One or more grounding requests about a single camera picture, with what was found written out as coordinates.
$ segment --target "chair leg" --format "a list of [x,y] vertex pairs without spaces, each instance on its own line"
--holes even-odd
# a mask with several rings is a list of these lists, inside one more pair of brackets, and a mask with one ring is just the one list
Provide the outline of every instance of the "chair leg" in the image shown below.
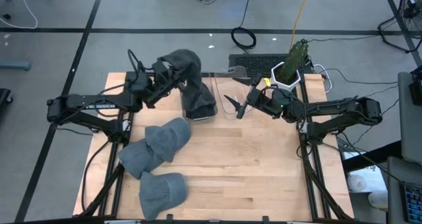
[[12,19],[12,17],[9,14],[4,14],[2,17],[6,20]]

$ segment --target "white pot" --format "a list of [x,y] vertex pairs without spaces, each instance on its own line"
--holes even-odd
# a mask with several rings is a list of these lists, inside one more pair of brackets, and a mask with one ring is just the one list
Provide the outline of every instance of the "white pot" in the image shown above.
[[274,73],[275,73],[275,70],[278,67],[282,66],[283,64],[284,64],[284,62],[281,62],[281,63],[277,64],[275,67],[273,67],[271,69],[271,79],[270,79],[270,82],[271,82],[271,85],[276,85],[280,89],[284,89],[284,90],[287,90],[287,91],[291,92],[296,87],[296,85],[301,81],[301,75],[299,74],[299,71],[296,70],[297,80],[294,83],[290,84],[290,85],[286,85],[286,84],[283,84],[281,82],[278,82],[276,80],[276,77],[275,77]]

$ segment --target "wooden tabletop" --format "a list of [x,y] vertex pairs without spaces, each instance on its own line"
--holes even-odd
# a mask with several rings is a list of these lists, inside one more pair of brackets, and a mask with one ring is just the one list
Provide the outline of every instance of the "wooden tabletop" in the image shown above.
[[[305,75],[310,102],[326,101],[322,78],[319,74]],[[106,88],[124,82],[125,73],[110,73]],[[283,119],[271,119],[260,111],[250,110],[243,119],[235,119],[234,110],[224,94],[243,101],[248,88],[230,78],[203,78],[216,97],[218,114],[209,121],[191,123],[192,137],[179,151],[172,163],[163,163],[153,174],[181,173],[188,183],[188,198],[180,206],[163,211],[174,219],[219,219],[271,221],[311,221],[305,172],[296,149],[299,137],[294,124]],[[121,89],[110,91],[117,94]],[[106,110],[113,114],[116,111]],[[146,126],[163,125],[181,117],[180,93],[173,90],[161,99],[156,109],[143,109],[135,114],[131,141],[144,137]],[[329,116],[315,117],[322,122]],[[89,158],[104,142],[102,133],[93,136]],[[328,135],[324,142],[337,146],[335,136]],[[86,205],[104,184],[110,147],[104,149],[92,162],[86,179]],[[325,185],[337,203],[353,216],[349,193],[338,151],[319,146]],[[121,191],[118,218],[143,219],[138,198],[140,182],[125,173]],[[323,217],[320,195],[316,186],[318,215]],[[111,210],[114,187],[109,192],[106,213]],[[80,213],[80,191],[74,213]]]

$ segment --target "baseball cap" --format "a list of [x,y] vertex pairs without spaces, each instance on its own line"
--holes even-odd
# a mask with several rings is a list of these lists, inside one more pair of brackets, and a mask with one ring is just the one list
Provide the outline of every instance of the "baseball cap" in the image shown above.
[[163,126],[145,128],[145,140],[164,161],[173,161],[174,155],[191,138],[189,123],[183,118],[176,118]]
[[136,179],[140,179],[142,172],[152,171],[164,162],[145,139],[129,143],[119,152],[119,159],[125,170]]
[[180,173],[152,175],[143,172],[139,200],[145,220],[157,218],[161,211],[174,208],[187,199],[186,180]]

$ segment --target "keyboard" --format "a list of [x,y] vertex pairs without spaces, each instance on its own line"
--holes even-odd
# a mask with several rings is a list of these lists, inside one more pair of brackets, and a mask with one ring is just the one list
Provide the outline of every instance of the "keyboard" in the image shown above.
[[408,223],[422,224],[422,184],[405,184],[400,185],[404,219]]

